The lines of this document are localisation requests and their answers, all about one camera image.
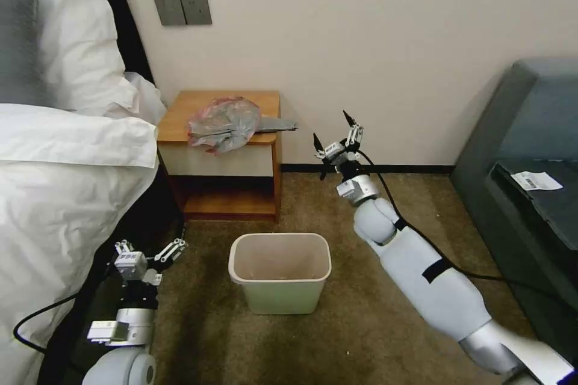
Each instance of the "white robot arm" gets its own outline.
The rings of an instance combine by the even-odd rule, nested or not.
[[[114,266],[122,276],[124,295],[115,320],[94,321],[87,339],[117,347],[103,355],[88,371],[82,385],[152,385],[156,361],[149,354],[158,307],[157,287],[162,274],[186,248],[175,239],[154,257],[134,251],[127,241],[115,245]]]
[[[323,148],[314,135],[317,157],[343,175],[337,192],[356,207],[355,233],[377,254],[385,272],[421,317],[457,341],[479,366],[505,375],[508,383],[574,383],[577,374],[570,363],[546,344],[496,323],[474,284],[408,225],[390,202],[379,197],[358,162],[362,127],[344,114],[350,124],[348,138]]]

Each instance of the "paper receipt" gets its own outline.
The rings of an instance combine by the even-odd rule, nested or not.
[[[542,173],[521,171],[519,173],[512,174],[511,176],[513,180],[515,180],[518,185],[521,186],[525,191],[534,191],[536,189],[551,191],[553,189],[562,188],[562,185],[560,185],[556,179],[551,177],[545,171]]]

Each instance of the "carpet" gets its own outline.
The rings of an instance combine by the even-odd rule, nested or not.
[[[404,217],[449,258],[477,273],[498,274],[447,176],[385,177]],[[158,296],[157,385],[501,383],[412,308],[353,232],[353,209],[335,192],[339,179],[284,173],[278,225],[187,224],[189,248],[163,274]],[[229,279],[229,248],[238,236],[258,232],[315,232],[327,239],[333,270],[313,314],[248,311]],[[532,336],[505,284],[474,283],[499,323]]]

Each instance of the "light switch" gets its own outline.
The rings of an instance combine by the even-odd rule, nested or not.
[[[209,0],[181,0],[187,25],[211,25]]]
[[[186,25],[181,0],[155,0],[158,16],[164,26]]]

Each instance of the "wooden nightstand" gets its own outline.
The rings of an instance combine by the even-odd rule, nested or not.
[[[158,125],[158,150],[186,220],[279,219],[279,134],[255,134],[242,148],[220,155],[187,144],[189,118],[213,99],[235,95],[257,104],[262,115],[279,117],[277,91],[185,90]]]

